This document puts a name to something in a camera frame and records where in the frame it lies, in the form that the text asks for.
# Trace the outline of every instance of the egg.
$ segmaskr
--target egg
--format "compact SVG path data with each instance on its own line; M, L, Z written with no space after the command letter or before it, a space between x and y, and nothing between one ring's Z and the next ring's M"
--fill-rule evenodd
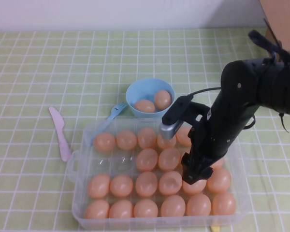
M208 178L206 186L212 193L221 193L228 190L231 185L231 175L227 169L214 169L210 178Z
M136 157L136 168L140 172L151 171L155 168L158 162L158 153L152 148L142 150Z
M179 165L180 152L174 147L163 150L158 159L158 166L163 171L172 171Z
M133 181L127 175L115 176L110 184L111 193L116 197L126 197L133 189Z
M115 137L108 132L99 133L93 140L93 146L100 152L110 152L115 146Z
M190 127L181 127L176 133L176 139L182 146L191 146L191 140L188 137Z
M87 193L92 198L102 198L109 192L111 178L107 174L94 176L87 186Z
M152 128L142 128L137 133L137 142L141 149L155 148L156 133Z
M123 130L116 135L116 142L119 148L129 151L136 147L136 135L130 130Z
M154 113L155 112L155 105L146 99L137 101L134 106L136 110L144 112L144 113Z
M236 211L236 201L229 192L217 194L212 201L213 215L233 215Z
M212 169L222 168L223 166L223 158L217 160L215 163L211 165Z
M150 199L142 199L135 204L133 215L136 218L155 218L158 216L158 207Z
M176 137L174 136L172 139L166 140L166 139L163 139L161 134L159 133L157 137L157 145L162 150L165 150L170 147L175 147Z
M186 204L182 197L173 195L164 200L161 205L162 217L182 217L185 214Z
M108 218L110 205L105 200L96 200L86 208L84 212L85 219L104 219Z
M155 105L160 110L165 110L172 103L172 97L166 90L160 90L155 94L154 97Z
M192 196L187 202L187 216L208 216L210 212L211 201L202 193Z
M182 183L182 176L178 172L167 172L159 180L159 192L165 196L176 194L182 187Z
M152 196L158 187L158 179L152 172L140 174L135 181L135 190L141 197Z
M109 212L110 218L131 218L133 217L133 204L124 199L114 203Z
M206 180L198 180L194 184L190 185L183 181L183 191L189 195L195 195L203 191L206 186Z

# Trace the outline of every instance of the green checkered tablecloth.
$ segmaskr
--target green checkered tablecloth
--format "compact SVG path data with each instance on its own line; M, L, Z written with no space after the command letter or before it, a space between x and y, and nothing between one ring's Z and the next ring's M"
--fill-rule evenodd
M179 96L219 86L228 62L266 56L249 31L0 33L0 232L82 230L71 214L74 185L60 160L49 106L63 115L66 138L78 150L84 126L109 116L132 82L160 78ZM216 96L196 100L210 105ZM290 232L290 133L273 111L261 108L256 118L240 136L252 157L252 212L222 232Z

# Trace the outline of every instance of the fork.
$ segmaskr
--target fork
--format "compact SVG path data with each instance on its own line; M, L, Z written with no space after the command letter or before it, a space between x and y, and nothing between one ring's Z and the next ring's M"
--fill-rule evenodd
M126 107L128 106L127 103L125 102L121 102L118 103L116 105L113 106L112 110L111 110L111 115L106 119L105 122L103 122L90 136L89 139L87 140L87 145L91 146L93 140L95 139L95 137L105 131L105 129L110 125L109 120L113 120L116 116L118 116Z

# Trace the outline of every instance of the egg carton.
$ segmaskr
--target egg carton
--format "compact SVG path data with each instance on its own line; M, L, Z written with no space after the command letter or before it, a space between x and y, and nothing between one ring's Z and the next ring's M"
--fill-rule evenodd
M236 212L234 215L227 216L183 216L183 217L154 217L154 218L107 218L107 219L84 219L84 211L90 204L92 199L87 194L87 185L92 177L97 174L108 174L111 178L126 174L129 175L134 183L140 172L135 165L137 154L141 148L136 146L131 151L124 151L117 146L111 153L102 153L97 151L90 143L88 138L100 128L104 127L104 132L109 132L114 136L123 130L137 132L146 127L151 127L156 134L159 132L159 124L161 118L136 118L136 119L115 119L108 122L107 127L105 121L96 121L87 125L83 131L83 139L81 149L74 151L72 159L68 162L67 173L71 181L75 182L74 196L72 201L72 214L80 225L86 230L135 230L135 229L154 229L154 228L170 228L170 227L197 227L212 225L230 225L240 221L249 211L251 211L251 202L247 188L247 175L249 171L249 158L245 154L244 148L238 142L230 146L228 153L224 157L224 168L228 169L232 182L229 188L236 200ZM176 143L176 148L181 152L186 151L187 147L183 147ZM157 178L162 176L163 171L158 168L152 171ZM188 196L182 191L178 192L187 202ZM166 197L161 196L159 191L150 198L160 208ZM108 194L105 198L112 205L119 198ZM136 204L141 198L133 190L132 194L126 199Z

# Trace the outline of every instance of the white wall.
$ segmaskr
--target white wall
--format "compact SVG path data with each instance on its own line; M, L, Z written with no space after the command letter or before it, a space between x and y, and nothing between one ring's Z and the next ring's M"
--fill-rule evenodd
M259 0L0 0L0 31L264 26Z

